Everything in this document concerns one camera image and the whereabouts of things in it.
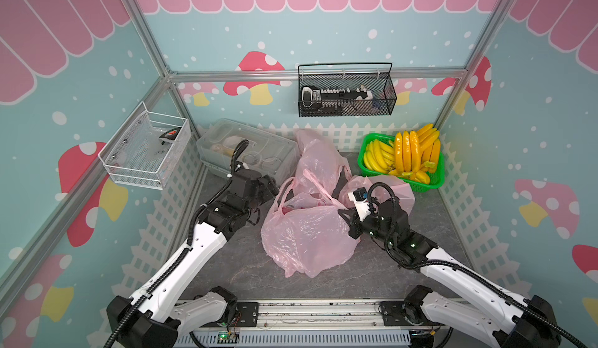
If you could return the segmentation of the pink plastic bag front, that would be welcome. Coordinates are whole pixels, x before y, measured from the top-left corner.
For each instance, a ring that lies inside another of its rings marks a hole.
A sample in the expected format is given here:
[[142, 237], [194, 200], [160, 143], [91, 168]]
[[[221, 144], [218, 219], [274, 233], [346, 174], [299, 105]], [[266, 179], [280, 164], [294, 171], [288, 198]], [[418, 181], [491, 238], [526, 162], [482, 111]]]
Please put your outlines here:
[[283, 271], [286, 278], [303, 273], [314, 278], [324, 270], [343, 265], [360, 243], [349, 235], [347, 222], [339, 215], [345, 209], [333, 198], [316, 176], [303, 176], [320, 192], [316, 199], [306, 192], [288, 195], [298, 187], [297, 178], [285, 181], [275, 198], [261, 229], [266, 254]]

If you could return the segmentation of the yellow banana bunch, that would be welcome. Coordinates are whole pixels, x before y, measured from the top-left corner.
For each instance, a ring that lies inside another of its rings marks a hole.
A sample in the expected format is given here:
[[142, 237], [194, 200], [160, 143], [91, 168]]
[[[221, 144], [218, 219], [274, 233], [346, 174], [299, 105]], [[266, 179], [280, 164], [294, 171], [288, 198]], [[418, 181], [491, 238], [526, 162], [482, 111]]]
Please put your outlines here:
[[378, 140], [368, 143], [363, 156], [364, 166], [372, 172], [397, 176], [394, 156]]

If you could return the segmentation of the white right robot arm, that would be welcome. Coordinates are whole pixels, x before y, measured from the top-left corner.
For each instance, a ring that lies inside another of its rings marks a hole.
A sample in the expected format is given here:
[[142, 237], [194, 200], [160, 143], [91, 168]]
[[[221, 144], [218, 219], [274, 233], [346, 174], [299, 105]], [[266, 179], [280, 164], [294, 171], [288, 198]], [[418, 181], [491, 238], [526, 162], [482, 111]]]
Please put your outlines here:
[[407, 212], [387, 184], [378, 181], [347, 196], [354, 206], [339, 215], [348, 224], [350, 237], [367, 234], [398, 267], [433, 279], [463, 299], [455, 302], [429, 287], [415, 287], [403, 300], [408, 323], [437, 322], [490, 347], [558, 347], [562, 340], [584, 345], [558, 325], [548, 301], [498, 286], [411, 229]]

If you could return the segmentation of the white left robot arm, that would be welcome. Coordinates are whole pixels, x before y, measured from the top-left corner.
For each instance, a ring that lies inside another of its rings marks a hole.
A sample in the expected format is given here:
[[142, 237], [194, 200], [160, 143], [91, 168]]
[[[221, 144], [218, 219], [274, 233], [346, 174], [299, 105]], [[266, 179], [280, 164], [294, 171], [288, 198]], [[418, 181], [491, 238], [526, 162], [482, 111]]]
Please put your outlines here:
[[107, 306], [112, 333], [106, 347], [173, 347], [199, 327], [227, 327], [235, 320], [238, 299], [222, 287], [185, 304], [179, 299], [202, 267], [279, 192], [269, 175], [241, 163], [248, 146], [243, 139], [235, 147], [227, 183], [194, 213], [187, 238], [171, 258], [130, 297], [117, 296]]

